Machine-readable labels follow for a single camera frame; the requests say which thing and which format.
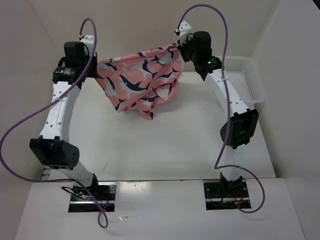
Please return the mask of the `pink shark print shorts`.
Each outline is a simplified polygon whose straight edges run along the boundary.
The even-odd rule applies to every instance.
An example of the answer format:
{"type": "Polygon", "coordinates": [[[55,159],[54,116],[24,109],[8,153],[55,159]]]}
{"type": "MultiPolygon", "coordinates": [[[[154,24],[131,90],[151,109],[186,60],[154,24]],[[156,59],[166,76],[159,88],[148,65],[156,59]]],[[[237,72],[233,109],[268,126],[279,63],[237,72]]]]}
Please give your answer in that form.
{"type": "Polygon", "coordinates": [[[176,43],[102,60],[95,79],[119,112],[136,110],[147,120],[179,88],[184,61],[176,43]]]}

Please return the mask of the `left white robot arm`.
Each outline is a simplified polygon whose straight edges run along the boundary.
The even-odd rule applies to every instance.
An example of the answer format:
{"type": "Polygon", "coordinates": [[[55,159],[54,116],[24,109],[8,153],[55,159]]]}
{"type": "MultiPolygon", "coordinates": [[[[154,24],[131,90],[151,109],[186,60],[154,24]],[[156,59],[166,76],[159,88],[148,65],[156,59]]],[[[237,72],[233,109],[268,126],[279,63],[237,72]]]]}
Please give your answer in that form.
{"type": "Polygon", "coordinates": [[[82,39],[64,44],[65,56],[53,72],[53,106],[38,138],[29,142],[41,164],[59,170],[80,184],[62,189],[82,200],[94,200],[100,194],[97,177],[80,162],[80,150],[71,144],[69,129],[76,100],[86,77],[97,74],[94,41],[82,39]]]}

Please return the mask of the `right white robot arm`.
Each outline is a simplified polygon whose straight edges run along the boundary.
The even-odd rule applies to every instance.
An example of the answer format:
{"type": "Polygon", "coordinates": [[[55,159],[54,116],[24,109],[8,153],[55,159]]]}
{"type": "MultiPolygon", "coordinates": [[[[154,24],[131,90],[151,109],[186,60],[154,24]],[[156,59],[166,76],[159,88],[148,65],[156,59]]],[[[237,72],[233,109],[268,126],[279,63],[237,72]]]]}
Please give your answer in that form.
{"type": "Polygon", "coordinates": [[[227,122],[220,129],[225,143],[225,160],[220,169],[219,191],[221,197],[234,197],[239,192],[243,177],[241,163],[245,146],[255,133],[259,114],[242,101],[224,70],[221,58],[212,55],[211,36],[206,31],[176,32],[178,49],[185,62],[192,62],[195,71],[211,88],[227,115],[227,122]]]}

